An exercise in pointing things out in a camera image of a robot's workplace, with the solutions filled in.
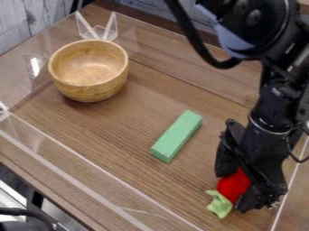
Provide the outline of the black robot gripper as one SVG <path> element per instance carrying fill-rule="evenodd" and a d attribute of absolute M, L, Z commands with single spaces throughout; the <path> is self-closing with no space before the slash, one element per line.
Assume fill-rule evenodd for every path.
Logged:
<path fill-rule="evenodd" d="M 273 132 L 253 122 L 243 127 L 229 119 L 221 133 L 215 157 L 215 176 L 227 177 L 241 168 L 251 182 L 237 200 L 235 209 L 246 213 L 262 207 L 273 208 L 288 193 L 282 163 L 300 142 L 302 131 Z"/>

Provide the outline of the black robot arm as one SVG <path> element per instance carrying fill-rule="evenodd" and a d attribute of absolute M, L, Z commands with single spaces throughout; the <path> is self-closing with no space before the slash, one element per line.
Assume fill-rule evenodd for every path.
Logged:
<path fill-rule="evenodd" d="M 227 177 L 242 171 L 249 178 L 237 210 L 272 208 L 289 190 L 282 163 L 309 121 L 309 18 L 297 0 L 195 0 L 195 5 L 214 22 L 221 46 L 231 56 L 214 65 L 229 69 L 242 60 L 262 64 L 249 122 L 226 121 L 215 174 Z"/>

